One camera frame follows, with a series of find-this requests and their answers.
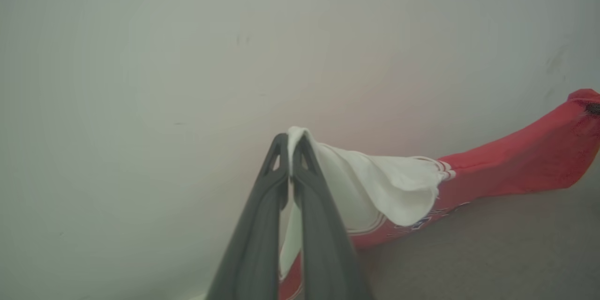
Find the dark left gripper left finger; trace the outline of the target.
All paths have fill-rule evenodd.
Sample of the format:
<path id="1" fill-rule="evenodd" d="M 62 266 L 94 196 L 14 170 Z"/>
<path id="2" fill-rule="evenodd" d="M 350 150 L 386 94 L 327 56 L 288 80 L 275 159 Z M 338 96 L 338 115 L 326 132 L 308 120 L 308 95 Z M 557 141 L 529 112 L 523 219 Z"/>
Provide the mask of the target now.
<path id="1" fill-rule="evenodd" d="M 288 202 L 288 136 L 272 140 L 210 285 L 208 300 L 276 300 L 279 216 Z"/>

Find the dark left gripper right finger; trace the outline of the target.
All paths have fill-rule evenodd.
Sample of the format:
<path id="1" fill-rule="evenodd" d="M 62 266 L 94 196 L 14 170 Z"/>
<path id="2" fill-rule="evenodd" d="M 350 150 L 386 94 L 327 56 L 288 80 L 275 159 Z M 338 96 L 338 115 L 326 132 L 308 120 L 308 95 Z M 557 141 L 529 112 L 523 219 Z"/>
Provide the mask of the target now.
<path id="1" fill-rule="evenodd" d="M 294 201 L 300 209 L 307 300 L 372 300 L 354 246 L 308 138 L 293 152 Z"/>

